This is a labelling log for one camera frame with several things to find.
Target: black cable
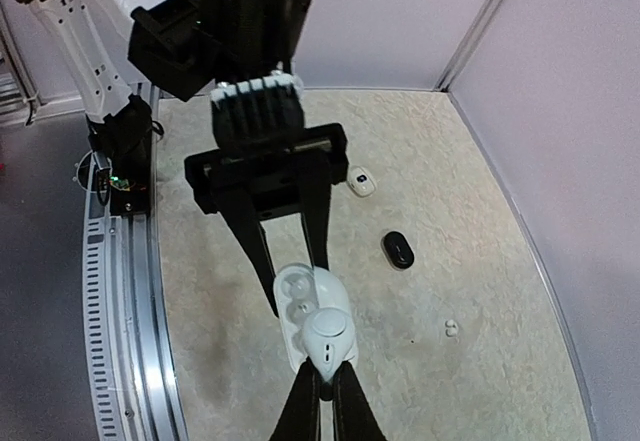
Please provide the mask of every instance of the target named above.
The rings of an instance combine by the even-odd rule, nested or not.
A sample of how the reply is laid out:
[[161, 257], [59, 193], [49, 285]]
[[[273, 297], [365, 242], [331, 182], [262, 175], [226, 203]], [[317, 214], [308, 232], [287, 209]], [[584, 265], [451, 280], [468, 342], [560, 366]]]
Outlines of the black cable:
[[[102, 197], [101, 184], [104, 182], [105, 184], [105, 195]], [[109, 182], [109, 172], [107, 171], [107, 177], [105, 179], [105, 175], [102, 172], [98, 172], [96, 176], [96, 197], [98, 198], [98, 202], [100, 206], [106, 207], [109, 204], [109, 199], [111, 198], [111, 183]]]
[[31, 126], [33, 124], [33, 116], [36, 114], [36, 108], [34, 108], [33, 104], [35, 101], [29, 101], [29, 117], [27, 118], [27, 122], [24, 124], [25, 126]]
[[160, 139], [164, 138], [164, 126], [158, 121], [151, 121], [151, 131], [156, 133]]

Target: gray wall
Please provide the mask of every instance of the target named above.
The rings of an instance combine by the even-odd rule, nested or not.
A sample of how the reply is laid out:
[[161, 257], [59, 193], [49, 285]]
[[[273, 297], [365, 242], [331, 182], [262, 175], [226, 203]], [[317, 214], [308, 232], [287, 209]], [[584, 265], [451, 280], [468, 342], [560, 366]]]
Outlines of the gray wall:
[[577, 345], [599, 439], [640, 439], [640, 0], [506, 0], [453, 86]]
[[[483, 1], [315, 0], [297, 70], [307, 85], [316, 87], [433, 88]], [[46, 32], [23, 6], [2, 2], [43, 98], [73, 93]], [[106, 41], [115, 57], [123, 59], [126, 46], [112, 36]], [[130, 73], [133, 81], [136, 74]]]

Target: small white object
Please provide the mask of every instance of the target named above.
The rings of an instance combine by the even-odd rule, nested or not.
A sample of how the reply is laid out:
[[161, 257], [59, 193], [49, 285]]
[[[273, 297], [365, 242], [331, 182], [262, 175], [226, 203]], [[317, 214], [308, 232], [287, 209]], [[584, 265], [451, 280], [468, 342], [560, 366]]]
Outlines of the small white object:
[[371, 196], [376, 190], [376, 182], [373, 176], [362, 166], [354, 166], [349, 170], [347, 184], [361, 198]]
[[353, 315], [338, 278], [326, 269], [291, 264], [278, 273], [273, 289], [294, 372], [308, 357], [330, 382], [343, 361], [357, 364]]

